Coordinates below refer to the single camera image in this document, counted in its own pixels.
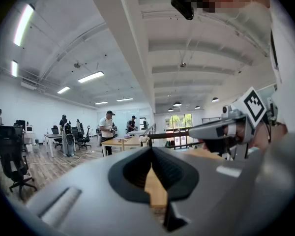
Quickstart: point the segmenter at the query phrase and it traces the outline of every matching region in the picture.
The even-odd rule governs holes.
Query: ceiling
[[[13,36],[26,3],[35,12],[17,47]],[[20,80],[93,107],[131,97],[157,113],[175,101],[182,103],[176,111],[194,110],[226,79],[268,59],[269,35],[269,14],[258,4],[216,14],[199,9],[188,21],[170,0],[22,0],[1,29],[0,72],[9,74],[17,60]],[[96,71],[105,76],[78,82]],[[70,90],[58,95],[64,86]]]

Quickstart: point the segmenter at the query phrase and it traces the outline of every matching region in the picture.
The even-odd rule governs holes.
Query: box
[[[28,152],[33,152],[33,145],[32,144],[26,144],[26,149]]]
[[[33,146],[33,151],[36,153],[39,152],[39,144]]]

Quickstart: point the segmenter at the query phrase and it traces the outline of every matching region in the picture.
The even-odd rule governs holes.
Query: fluorescent light
[[[108,102],[107,101],[97,102],[97,103],[95,103],[95,105],[106,104],[106,103],[108,103]]]
[[[180,107],[180,106],[181,106],[181,103],[180,103],[179,101],[177,101],[177,102],[174,103],[173,106],[174,106],[174,107]]]
[[[61,89],[58,93],[66,92],[68,89],[70,89],[70,87],[65,87],[65,88]]]
[[[82,78],[80,80],[78,80],[78,82],[80,83],[83,83],[85,81],[89,81],[89,80],[92,80],[92,79],[95,79],[95,78],[98,78],[98,77],[101,77],[101,76],[104,76],[104,73],[102,71],[99,71],[97,73],[93,73],[85,78]]]
[[[121,99],[121,100],[117,100],[117,101],[125,101],[125,100],[133,100],[133,98]]]
[[[34,11],[34,9],[30,5],[26,5],[26,7],[22,13],[21,19],[19,21],[19,25],[16,29],[16,33],[14,36],[14,44],[21,46],[21,41],[22,41],[25,27],[26,27],[28,21],[30,20],[30,16],[32,15],[33,11]]]
[[[18,64],[16,61],[12,61],[12,63],[11,63],[11,74],[14,77],[18,76]]]

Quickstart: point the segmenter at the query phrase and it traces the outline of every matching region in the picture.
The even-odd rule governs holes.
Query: black pants
[[[101,142],[104,142],[104,141],[107,141],[107,140],[110,140],[114,137],[102,137],[102,141]],[[111,155],[112,154],[112,147],[110,146],[106,146],[106,155]]]

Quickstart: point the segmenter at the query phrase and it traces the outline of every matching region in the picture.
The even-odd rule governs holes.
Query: wooden floor
[[[54,181],[61,175],[65,174],[72,168],[77,165],[84,163],[86,161],[90,161],[96,158],[103,157],[102,151],[100,148],[96,147],[96,144],[91,144],[92,149],[88,147],[77,149],[74,152],[73,157],[66,157],[63,155],[62,149],[60,147],[53,148],[54,158],[51,157],[50,152],[46,153],[45,146],[39,146],[39,152],[32,153],[23,153],[26,155],[26,159],[29,164],[29,173],[30,176],[35,179],[34,182],[29,181],[29,184],[35,185],[38,190],[42,189],[48,183]],[[21,201],[19,197],[19,188],[15,187],[13,189],[13,193],[10,192],[9,187],[13,184],[13,181],[5,176],[2,170],[1,162],[0,162],[0,187],[2,192],[10,197],[13,197],[19,201]],[[35,194],[34,189],[28,186],[24,186],[22,190],[24,203]]]

